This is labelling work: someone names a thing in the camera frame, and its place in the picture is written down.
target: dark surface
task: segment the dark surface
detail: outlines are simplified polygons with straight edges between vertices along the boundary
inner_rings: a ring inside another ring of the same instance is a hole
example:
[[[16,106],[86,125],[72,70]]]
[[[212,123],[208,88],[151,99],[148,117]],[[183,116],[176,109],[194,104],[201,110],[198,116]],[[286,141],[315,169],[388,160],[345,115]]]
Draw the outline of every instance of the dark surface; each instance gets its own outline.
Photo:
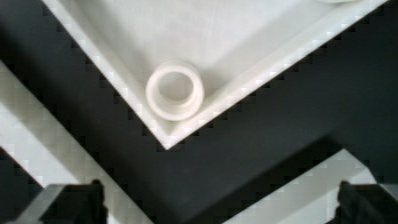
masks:
[[[41,186],[0,148],[0,223],[20,215]]]
[[[327,224],[397,224],[398,200],[379,184],[340,184],[340,207]]]
[[[157,223],[221,223],[327,157],[304,150],[326,136],[398,182],[397,2],[169,152],[40,0],[0,2],[0,59]]]

